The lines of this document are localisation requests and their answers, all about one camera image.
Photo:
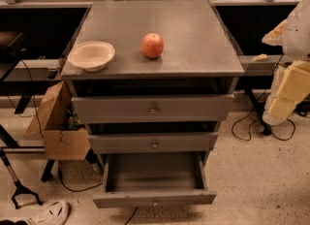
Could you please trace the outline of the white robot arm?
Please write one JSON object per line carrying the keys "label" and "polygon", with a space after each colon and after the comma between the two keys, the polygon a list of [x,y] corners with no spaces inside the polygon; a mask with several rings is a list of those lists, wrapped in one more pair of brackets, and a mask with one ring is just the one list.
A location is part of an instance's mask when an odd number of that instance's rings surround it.
{"label": "white robot arm", "polygon": [[264,106],[263,121],[278,125],[310,94],[310,0],[301,0],[262,42],[281,46],[294,61],[287,68],[277,68]]}

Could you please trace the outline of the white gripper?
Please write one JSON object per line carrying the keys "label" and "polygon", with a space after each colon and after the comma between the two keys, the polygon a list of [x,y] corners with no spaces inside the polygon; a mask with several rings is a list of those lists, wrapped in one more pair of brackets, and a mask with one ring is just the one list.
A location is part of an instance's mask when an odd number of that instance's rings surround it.
{"label": "white gripper", "polygon": [[[284,19],[265,34],[262,42],[269,46],[282,46],[287,25]],[[269,125],[284,122],[310,94],[310,62],[297,60],[289,67],[279,66],[274,74],[270,95],[264,105],[263,121]]]}

